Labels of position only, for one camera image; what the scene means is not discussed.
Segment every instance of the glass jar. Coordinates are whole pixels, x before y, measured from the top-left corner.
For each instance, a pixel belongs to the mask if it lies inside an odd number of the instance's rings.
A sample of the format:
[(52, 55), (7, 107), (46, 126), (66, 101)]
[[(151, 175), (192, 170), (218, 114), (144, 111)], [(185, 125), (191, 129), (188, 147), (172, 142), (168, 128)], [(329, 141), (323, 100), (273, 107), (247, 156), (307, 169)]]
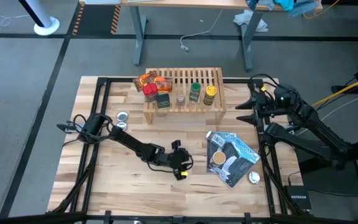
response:
[(191, 101), (198, 101), (198, 97), (200, 96), (200, 90), (201, 90), (201, 84), (198, 82), (191, 84), (190, 94), (189, 94), (189, 100)]
[(185, 104), (185, 96), (178, 95), (177, 96), (177, 105), (178, 106), (183, 106), (184, 104)]
[(211, 106), (214, 103), (214, 98), (217, 92), (218, 90), (215, 86), (208, 86), (205, 91), (205, 96), (203, 100), (204, 104), (207, 106)]

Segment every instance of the silver lid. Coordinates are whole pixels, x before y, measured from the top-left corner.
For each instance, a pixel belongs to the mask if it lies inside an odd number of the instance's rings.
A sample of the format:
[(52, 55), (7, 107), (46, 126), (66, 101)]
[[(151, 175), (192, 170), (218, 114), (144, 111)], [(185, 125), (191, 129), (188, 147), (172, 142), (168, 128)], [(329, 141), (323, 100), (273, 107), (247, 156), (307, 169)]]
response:
[(249, 181), (253, 184), (259, 184), (260, 176), (257, 172), (252, 171), (248, 175)]
[(125, 111), (118, 112), (117, 114), (117, 120), (118, 121), (126, 121), (128, 119), (128, 113)]
[(124, 122), (118, 122), (116, 126), (120, 127), (123, 131), (127, 129), (127, 124)]
[(177, 102), (182, 103), (184, 101), (185, 101), (185, 96), (183, 96), (183, 95), (178, 95), (177, 96)]

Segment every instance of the desk leg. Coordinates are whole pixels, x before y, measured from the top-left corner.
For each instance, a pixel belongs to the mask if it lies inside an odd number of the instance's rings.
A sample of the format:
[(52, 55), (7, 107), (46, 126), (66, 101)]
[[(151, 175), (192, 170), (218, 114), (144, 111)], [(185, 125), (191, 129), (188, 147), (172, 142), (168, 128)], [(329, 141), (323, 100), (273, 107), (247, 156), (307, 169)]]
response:
[(152, 113), (144, 113), (144, 118), (146, 118), (147, 124), (153, 123), (153, 114)]
[(140, 16), (138, 6), (129, 6), (129, 10), (131, 11), (132, 22), (134, 23), (136, 35), (134, 65), (139, 65), (140, 56), (142, 55), (144, 31), (146, 28), (147, 18), (146, 16)]
[(34, 20), (34, 32), (36, 34), (50, 35), (59, 28), (59, 20), (49, 16), (39, 0), (19, 0), (19, 2)]
[(224, 117), (225, 114), (226, 114), (226, 112), (221, 112), (221, 113), (216, 113), (216, 114), (215, 114), (215, 122), (216, 122), (216, 125), (221, 124), (221, 122), (222, 122), (223, 117)]
[(246, 24), (241, 25), (242, 51), (244, 53), (244, 60), (246, 62), (246, 72), (251, 72), (254, 69), (254, 67), (252, 66), (252, 54), (250, 44), (262, 16), (262, 12), (255, 11), (252, 14), (248, 26)]

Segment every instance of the green jar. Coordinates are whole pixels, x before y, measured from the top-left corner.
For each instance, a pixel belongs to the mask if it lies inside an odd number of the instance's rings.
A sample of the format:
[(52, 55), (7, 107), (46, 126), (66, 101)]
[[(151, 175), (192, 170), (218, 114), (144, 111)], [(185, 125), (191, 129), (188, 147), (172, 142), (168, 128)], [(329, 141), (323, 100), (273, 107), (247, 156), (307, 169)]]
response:
[(189, 94), (189, 100), (191, 101), (198, 101), (198, 97), (200, 96), (200, 90), (201, 90), (201, 84), (198, 82), (191, 84), (190, 94)]

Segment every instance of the wooden tabletop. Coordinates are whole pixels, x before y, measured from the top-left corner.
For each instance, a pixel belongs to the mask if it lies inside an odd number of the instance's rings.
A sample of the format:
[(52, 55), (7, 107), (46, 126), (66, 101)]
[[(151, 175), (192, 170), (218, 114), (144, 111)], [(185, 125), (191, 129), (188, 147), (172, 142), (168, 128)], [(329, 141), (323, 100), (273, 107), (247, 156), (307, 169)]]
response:
[[(80, 0), (81, 4), (85, 4), (85, 0)], [(128, 3), (128, 0), (122, 0), (122, 6), (154, 6), (154, 7), (205, 7), (219, 9), (249, 9), (246, 0), (159, 0)], [(322, 10), (321, 0), (316, 10)], [(257, 5), (256, 10), (268, 11), (266, 6)], [(278, 4), (275, 5), (274, 11), (282, 11)]]
[[(82, 77), (71, 118), (76, 114), (88, 116), (91, 109), (97, 77)], [(184, 215), (206, 217), (268, 217), (265, 179), (261, 161), (250, 170), (261, 176), (257, 185), (243, 177), (230, 189), (216, 174), (206, 171), (206, 138), (208, 131), (235, 132), (253, 150), (258, 150), (255, 128), (236, 120), (236, 116), (251, 113), (234, 107), (245, 102), (250, 93), (246, 84), (224, 84), (227, 113), (219, 126), (213, 114), (168, 114), (156, 116), (148, 125), (143, 114), (144, 96), (133, 83), (112, 83), (106, 114), (116, 121), (119, 111), (129, 113), (127, 132), (142, 142), (152, 142), (171, 151), (171, 142), (180, 139), (181, 144), (194, 158), (194, 166), (185, 180), (177, 181), (172, 174), (149, 170), (135, 153), (117, 142), (106, 140), (100, 144), (94, 174), (88, 214), (103, 215), (111, 210), (115, 215)], [(287, 124), (285, 116), (277, 116), (275, 122)], [(68, 134), (65, 141), (76, 138)], [(74, 142), (62, 150), (48, 210), (52, 210), (66, 197), (75, 184), (76, 172), (83, 144)], [(276, 144), (278, 163), (283, 183), (289, 174), (299, 171), (295, 151), (284, 143)], [(302, 185), (300, 174), (291, 176), (294, 185)], [(272, 184), (276, 211), (279, 212), (277, 191)], [(83, 201), (82, 188), (79, 204)]]

